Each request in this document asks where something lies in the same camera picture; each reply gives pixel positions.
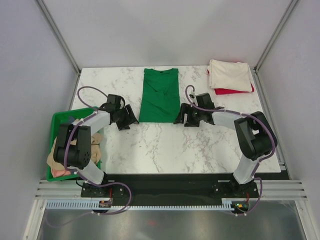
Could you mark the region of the green t shirt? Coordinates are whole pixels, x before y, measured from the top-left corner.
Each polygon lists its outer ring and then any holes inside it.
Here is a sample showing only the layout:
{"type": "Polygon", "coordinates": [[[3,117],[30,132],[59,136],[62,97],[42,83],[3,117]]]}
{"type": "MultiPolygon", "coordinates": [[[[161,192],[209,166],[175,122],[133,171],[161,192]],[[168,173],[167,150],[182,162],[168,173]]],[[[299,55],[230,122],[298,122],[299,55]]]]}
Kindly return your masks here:
{"type": "Polygon", "coordinates": [[[173,123],[180,111],[179,70],[144,69],[141,123],[173,123]]]}

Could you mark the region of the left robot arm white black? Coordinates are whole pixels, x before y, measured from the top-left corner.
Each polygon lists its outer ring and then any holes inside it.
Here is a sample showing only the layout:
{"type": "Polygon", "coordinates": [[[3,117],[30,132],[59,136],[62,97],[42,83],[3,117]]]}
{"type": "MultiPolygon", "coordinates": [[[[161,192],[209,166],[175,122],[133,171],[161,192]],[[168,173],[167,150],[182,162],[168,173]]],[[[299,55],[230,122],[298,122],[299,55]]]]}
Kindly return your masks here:
{"type": "Polygon", "coordinates": [[[53,151],[53,160],[91,184],[99,197],[109,193],[110,185],[107,174],[92,161],[92,136],[113,123],[123,131],[139,122],[131,105],[125,104],[122,96],[111,94],[92,114],[78,122],[60,124],[53,151]]]}

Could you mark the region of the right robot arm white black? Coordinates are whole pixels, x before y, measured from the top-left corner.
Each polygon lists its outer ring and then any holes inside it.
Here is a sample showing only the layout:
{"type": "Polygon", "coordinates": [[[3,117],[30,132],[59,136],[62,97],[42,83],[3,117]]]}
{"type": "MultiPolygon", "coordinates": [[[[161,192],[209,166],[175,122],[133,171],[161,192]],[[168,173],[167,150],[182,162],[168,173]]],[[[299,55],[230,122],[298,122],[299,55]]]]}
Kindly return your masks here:
{"type": "Polygon", "coordinates": [[[261,111],[248,114],[216,107],[208,93],[196,95],[195,99],[196,103],[181,104],[173,123],[199,127],[203,121],[236,132],[242,156],[233,172],[229,191],[233,196],[240,197],[247,191],[246,184],[254,179],[260,163],[275,153],[278,140],[261,111]]]}

